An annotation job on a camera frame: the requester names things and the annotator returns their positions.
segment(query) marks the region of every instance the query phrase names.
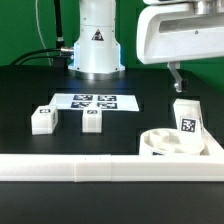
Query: white cube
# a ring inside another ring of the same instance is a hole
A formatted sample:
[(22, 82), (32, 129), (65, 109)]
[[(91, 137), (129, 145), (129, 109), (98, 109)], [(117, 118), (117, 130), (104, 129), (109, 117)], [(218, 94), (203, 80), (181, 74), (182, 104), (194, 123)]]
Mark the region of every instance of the white cube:
[(32, 134), (52, 134), (58, 123), (56, 106), (39, 106), (31, 116)]
[(204, 145), (200, 102), (177, 99), (173, 106), (180, 142), (184, 145)]
[(82, 131), (90, 133), (102, 132), (102, 109), (100, 107), (90, 105), (84, 108)]

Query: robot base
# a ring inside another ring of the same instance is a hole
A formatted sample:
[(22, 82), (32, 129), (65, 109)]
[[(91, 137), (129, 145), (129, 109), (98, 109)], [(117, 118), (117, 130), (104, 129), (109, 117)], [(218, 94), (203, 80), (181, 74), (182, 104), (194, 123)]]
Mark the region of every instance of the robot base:
[(87, 73), (77, 70), (69, 70), (69, 74), (81, 79), (109, 80), (109, 79), (123, 78), (125, 76), (125, 70), (119, 70), (111, 73)]

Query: warning label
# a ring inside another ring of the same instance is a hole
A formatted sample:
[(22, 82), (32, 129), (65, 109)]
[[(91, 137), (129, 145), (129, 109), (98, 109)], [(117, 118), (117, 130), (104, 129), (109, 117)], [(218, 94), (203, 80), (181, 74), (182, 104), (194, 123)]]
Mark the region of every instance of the warning label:
[(95, 33), (95, 35), (93, 36), (92, 40), (96, 40), (96, 41), (104, 41), (103, 36), (100, 32), (100, 30), (98, 29)]

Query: green background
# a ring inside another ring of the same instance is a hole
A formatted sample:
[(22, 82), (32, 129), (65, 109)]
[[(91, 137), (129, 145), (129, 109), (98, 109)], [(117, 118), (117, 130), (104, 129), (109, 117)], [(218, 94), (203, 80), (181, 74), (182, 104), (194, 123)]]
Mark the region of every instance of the green background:
[[(127, 68), (166, 68), (165, 64), (143, 65), (136, 56), (138, 16), (146, 7), (143, 0), (116, 0), (116, 39), (122, 47), (122, 64)], [(63, 36), (66, 46), (79, 37), (79, 1), (61, 0)], [(39, 0), (41, 31), (47, 48), (55, 47), (54, 1)], [(38, 36), (35, 0), (0, 0), (0, 65), (7, 65), (24, 53), (42, 49)], [(48, 65), (46, 59), (27, 64)], [(181, 69), (192, 71), (224, 94), (224, 58), (181, 63)]]

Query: black table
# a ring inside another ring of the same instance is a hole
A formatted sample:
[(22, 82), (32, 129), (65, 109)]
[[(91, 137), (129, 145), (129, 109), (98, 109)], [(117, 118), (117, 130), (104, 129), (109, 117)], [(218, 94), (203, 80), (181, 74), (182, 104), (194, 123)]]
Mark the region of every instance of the black table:
[[(224, 144), (224, 96), (193, 74), (176, 93), (168, 70), (128, 69), (90, 82), (60, 69), (0, 68), (0, 153), (138, 154), (142, 132), (175, 128), (176, 98), (200, 100), (205, 128)], [(103, 112), (103, 133), (81, 132), (81, 111), (59, 111), (52, 135), (32, 136), (30, 117), (55, 93), (135, 95), (140, 112)], [(223, 183), (0, 183), (1, 223), (223, 223)]]

